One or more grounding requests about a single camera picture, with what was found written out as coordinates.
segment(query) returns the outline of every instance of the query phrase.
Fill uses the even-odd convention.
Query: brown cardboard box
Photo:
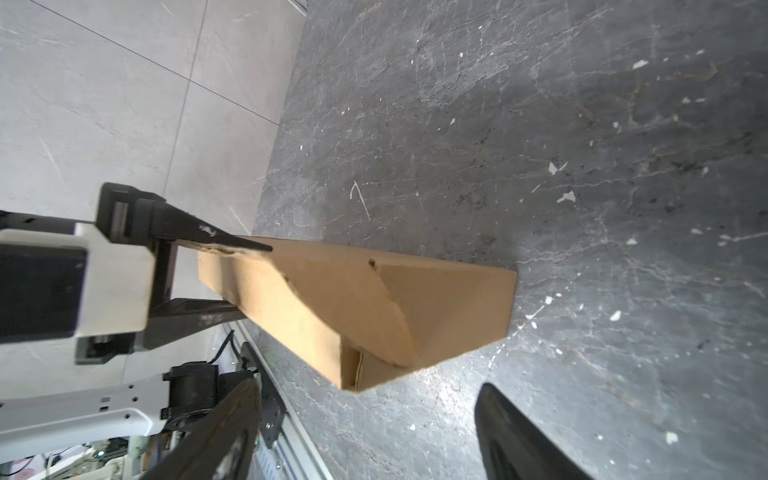
[[[200,251],[200,280],[342,389],[360,392],[507,335],[510,270],[253,239],[274,251]]]

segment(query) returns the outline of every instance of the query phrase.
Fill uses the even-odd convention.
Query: metal frame
[[[271,380],[276,394],[280,396],[285,408],[285,415],[280,426],[277,439],[271,449],[266,445],[258,445],[253,454],[253,464],[259,465],[266,478],[286,478],[288,480],[331,480],[328,467],[309,434],[301,424],[296,411],[290,405],[280,386],[274,381],[275,377],[270,367],[264,361],[261,352],[256,348],[256,342],[248,332],[244,322],[239,320],[230,325],[234,330],[235,339],[239,344],[248,342],[259,358],[262,366],[262,382],[264,378]]]
[[[0,463],[78,443],[154,435],[165,426],[169,383],[137,382],[0,402]]]

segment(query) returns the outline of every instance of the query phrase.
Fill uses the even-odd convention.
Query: cardboard box
[[[517,274],[331,243],[207,248],[200,280],[336,386],[361,392],[507,336]]]

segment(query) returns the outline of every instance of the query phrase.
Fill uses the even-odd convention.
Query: marble tile
[[[312,6],[254,230],[519,273],[506,340],[358,395],[261,336],[334,476],[486,478],[493,382],[593,478],[759,478],[768,3]]]
[[[303,25],[285,0],[210,0],[192,80],[279,122]]]
[[[25,0],[0,3],[0,208],[94,218],[105,181],[161,192],[187,81]]]
[[[206,0],[36,0],[189,78]]]
[[[190,86],[165,197],[199,218],[250,234],[277,126]]]

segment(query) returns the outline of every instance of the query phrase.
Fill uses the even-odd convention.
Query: white speck
[[[757,287],[756,287],[756,286],[754,286],[752,283],[749,283],[749,282],[744,282],[744,286],[745,286],[746,288],[748,288],[748,289],[750,289],[750,290],[754,291],[754,292],[757,292],[757,294],[758,294],[758,295],[760,295],[762,298],[765,298],[765,297],[766,297],[765,293],[763,293],[763,291],[762,291],[761,289],[757,288]]]
[[[216,236],[217,232],[207,225],[200,225],[198,228],[200,228],[203,232],[207,233],[209,237]]]
[[[544,305],[542,305],[542,306],[538,307],[538,310],[536,310],[535,312],[533,312],[533,314],[531,314],[531,315],[526,315],[526,316],[525,316],[525,318],[527,318],[527,319],[529,319],[529,320],[530,320],[530,319],[533,319],[533,317],[535,317],[536,315],[538,315],[538,313],[539,313],[539,312],[541,312],[543,309],[544,309]]]
[[[562,197],[558,198],[558,203],[560,203],[562,201],[565,201],[565,200],[570,200],[570,201],[576,203],[576,195],[574,194],[573,190],[571,190],[570,192],[568,192],[566,194],[563,194]]]
[[[366,207],[366,201],[362,199],[362,192],[360,191],[360,187],[357,186],[357,180],[355,180],[355,183],[352,185],[352,188],[349,190],[349,199],[352,200],[352,192],[357,189],[357,194],[360,196],[360,202],[362,203],[362,207],[366,209],[366,215],[368,216],[368,220],[371,220],[371,214],[368,213],[368,207]]]

